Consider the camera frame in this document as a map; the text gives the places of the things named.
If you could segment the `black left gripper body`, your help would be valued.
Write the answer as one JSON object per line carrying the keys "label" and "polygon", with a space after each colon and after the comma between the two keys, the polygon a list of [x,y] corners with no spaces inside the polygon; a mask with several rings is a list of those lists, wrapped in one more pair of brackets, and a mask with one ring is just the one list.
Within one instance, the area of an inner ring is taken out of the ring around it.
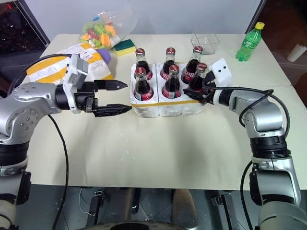
{"label": "black left gripper body", "polygon": [[74,94],[77,108],[85,112],[94,112],[98,107],[98,99],[95,93],[98,86],[95,81],[86,81],[80,89]]}

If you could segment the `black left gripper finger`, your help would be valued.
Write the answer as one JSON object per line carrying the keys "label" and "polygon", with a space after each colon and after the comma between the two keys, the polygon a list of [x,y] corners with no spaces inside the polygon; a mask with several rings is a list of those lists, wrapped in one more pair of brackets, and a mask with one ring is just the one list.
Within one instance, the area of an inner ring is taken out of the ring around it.
{"label": "black left gripper finger", "polygon": [[131,106],[123,104],[108,104],[106,106],[96,106],[93,109],[95,117],[116,116],[126,113],[132,109]]}
{"label": "black left gripper finger", "polygon": [[118,80],[94,80],[98,90],[117,91],[128,85]]}

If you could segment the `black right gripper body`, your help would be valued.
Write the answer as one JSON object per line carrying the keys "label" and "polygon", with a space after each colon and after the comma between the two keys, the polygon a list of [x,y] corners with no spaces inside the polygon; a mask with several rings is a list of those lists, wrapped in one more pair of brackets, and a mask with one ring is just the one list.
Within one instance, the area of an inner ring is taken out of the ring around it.
{"label": "black right gripper body", "polygon": [[203,80],[201,105],[206,105],[207,103],[213,104],[214,94],[215,94],[215,82]]}

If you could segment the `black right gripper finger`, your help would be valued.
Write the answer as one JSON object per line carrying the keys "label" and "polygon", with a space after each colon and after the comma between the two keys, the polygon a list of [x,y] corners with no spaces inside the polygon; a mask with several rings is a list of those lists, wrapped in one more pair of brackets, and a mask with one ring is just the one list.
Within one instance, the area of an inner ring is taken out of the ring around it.
{"label": "black right gripper finger", "polygon": [[198,101],[200,104],[204,103],[204,97],[201,93],[194,91],[194,90],[191,90],[189,88],[184,89],[183,92],[189,98]]}
{"label": "black right gripper finger", "polygon": [[210,83],[210,82],[212,82],[212,81],[214,81],[214,80],[215,80],[215,75],[214,75],[213,71],[210,70],[210,71],[206,74],[206,76],[205,76],[205,78],[204,78],[204,80],[203,80],[203,83],[204,83],[204,84],[208,84],[208,83]]}

